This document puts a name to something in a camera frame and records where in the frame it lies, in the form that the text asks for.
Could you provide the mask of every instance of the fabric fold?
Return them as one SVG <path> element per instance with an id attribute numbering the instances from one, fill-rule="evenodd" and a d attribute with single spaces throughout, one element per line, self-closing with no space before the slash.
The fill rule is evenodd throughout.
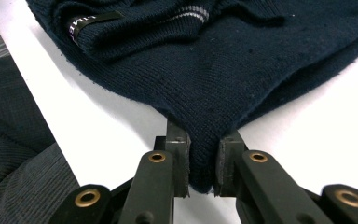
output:
<path id="1" fill-rule="evenodd" d="M 48 35 L 85 76 L 174 116 L 186 128 L 191 138 L 190 184 L 203 193 L 213 184 L 221 137 L 312 90 L 358 57 L 358 2 L 350 0 L 167 2 L 156 9 L 159 13 L 169 8 L 167 14 L 134 20 L 141 28 L 132 33 L 126 33 L 125 25 L 113 25 L 129 24 L 120 20 L 110 21 L 107 33 L 95 32 L 104 22 L 88 25 L 79 33 L 79 46 L 67 34 L 62 7 L 39 13 L 35 4 L 53 6 L 53 1 L 27 1 Z M 118 7 L 111 10 L 132 15 Z M 200 18 L 208 20 L 202 23 Z M 87 45 L 88 33 L 94 40 L 128 38 L 121 39 L 122 45 L 101 41 L 98 47 Z"/>

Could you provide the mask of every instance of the gray fabric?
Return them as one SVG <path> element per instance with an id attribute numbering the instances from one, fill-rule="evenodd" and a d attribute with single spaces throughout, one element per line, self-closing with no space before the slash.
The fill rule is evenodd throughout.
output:
<path id="1" fill-rule="evenodd" d="M 0 59 L 0 223 L 47 223 L 78 187 L 13 60 Z"/>

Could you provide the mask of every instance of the gray cloth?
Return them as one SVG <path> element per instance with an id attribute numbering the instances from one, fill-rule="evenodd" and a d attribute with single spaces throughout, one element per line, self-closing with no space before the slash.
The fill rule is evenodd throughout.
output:
<path id="1" fill-rule="evenodd" d="M 0 223 L 47 223 L 78 188 L 11 57 L 0 59 Z"/>

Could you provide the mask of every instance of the pinched fabric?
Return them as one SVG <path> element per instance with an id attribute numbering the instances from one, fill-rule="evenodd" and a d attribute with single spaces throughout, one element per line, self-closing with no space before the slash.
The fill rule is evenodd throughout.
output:
<path id="1" fill-rule="evenodd" d="M 358 57 L 352 0 L 27 2 L 85 76 L 184 126 L 199 192 L 211 190 L 222 136 Z"/>

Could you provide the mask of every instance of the sweater label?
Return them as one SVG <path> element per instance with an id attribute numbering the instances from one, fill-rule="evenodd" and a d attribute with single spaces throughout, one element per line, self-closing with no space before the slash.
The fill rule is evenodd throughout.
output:
<path id="1" fill-rule="evenodd" d="M 72 18 L 68 24 L 69 36 L 77 44 L 77 37 L 81 29 L 83 29 L 85 26 L 93 24 L 94 22 L 98 22 L 98 21 L 110 21 L 110 20 L 118 20 L 122 18 L 124 18 L 124 16 L 118 11 L 108 12 L 96 16 L 81 16 L 81 17 Z"/>

